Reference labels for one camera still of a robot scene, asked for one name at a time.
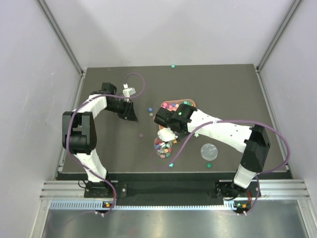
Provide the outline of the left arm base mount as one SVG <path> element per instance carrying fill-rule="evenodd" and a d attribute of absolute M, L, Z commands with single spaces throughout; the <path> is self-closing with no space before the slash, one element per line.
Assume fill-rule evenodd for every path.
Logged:
<path fill-rule="evenodd" d="M 125 198 L 128 184 L 125 182 L 111 181 L 116 190 L 116 198 Z M 112 198 L 113 189 L 105 182 L 78 181 L 78 186 L 84 189 L 85 198 Z"/>

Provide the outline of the pink tray opaque star candies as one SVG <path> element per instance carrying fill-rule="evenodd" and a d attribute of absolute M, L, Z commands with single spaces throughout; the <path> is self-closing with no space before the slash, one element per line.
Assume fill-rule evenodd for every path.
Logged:
<path fill-rule="evenodd" d="M 181 99 L 181 100 L 170 100 L 170 101 L 164 101 L 161 104 L 162 108 L 165 108 L 169 111 L 176 111 L 180 104 L 186 104 L 193 107 L 196 107 L 196 104 L 191 99 Z"/>

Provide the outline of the clear plastic jar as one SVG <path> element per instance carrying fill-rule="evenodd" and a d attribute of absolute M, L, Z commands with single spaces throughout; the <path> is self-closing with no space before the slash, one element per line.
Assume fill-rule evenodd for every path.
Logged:
<path fill-rule="evenodd" d="M 171 155 L 172 146 L 173 146 L 172 141 L 164 142 L 158 137 L 154 140 L 154 148 L 155 148 L 156 154 L 161 159 L 165 159 Z"/>

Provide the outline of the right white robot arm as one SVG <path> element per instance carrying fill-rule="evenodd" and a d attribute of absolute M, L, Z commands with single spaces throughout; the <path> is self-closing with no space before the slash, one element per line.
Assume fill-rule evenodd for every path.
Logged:
<path fill-rule="evenodd" d="M 175 111 L 161 107 L 154 122 L 161 126 L 158 137 L 163 142 L 181 139 L 195 133 L 227 144 L 242 153 L 242 159 L 231 184 L 232 192 L 243 196 L 253 178 L 261 173 L 270 149 L 265 128 L 224 122 L 194 106 L 181 104 Z"/>

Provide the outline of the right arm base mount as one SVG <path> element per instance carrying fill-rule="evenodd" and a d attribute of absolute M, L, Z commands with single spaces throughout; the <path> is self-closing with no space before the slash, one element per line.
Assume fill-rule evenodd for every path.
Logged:
<path fill-rule="evenodd" d="M 215 184 L 215 192 L 221 198 L 247 198 L 251 195 L 256 197 L 259 186 L 256 181 L 252 181 L 247 188 L 242 188 L 233 183 L 233 181 L 217 181 Z"/>

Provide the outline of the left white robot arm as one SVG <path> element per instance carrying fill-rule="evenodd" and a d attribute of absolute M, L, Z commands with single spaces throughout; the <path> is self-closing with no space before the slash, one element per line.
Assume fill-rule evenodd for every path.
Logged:
<path fill-rule="evenodd" d="M 94 119 L 103 111 L 110 111 L 120 119 L 137 121 L 134 103 L 130 97 L 136 94 L 135 88 L 123 85 L 122 94 L 111 83 L 103 83 L 101 90 L 92 92 L 77 109 L 62 115 L 62 145 L 83 166 L 88 181 L 96 183 L 95 191 L 100 196 L 112 192 L 112 184 L 106 181 L 107 170 L 102 165 L 96 151 L 97 132 Z"/>

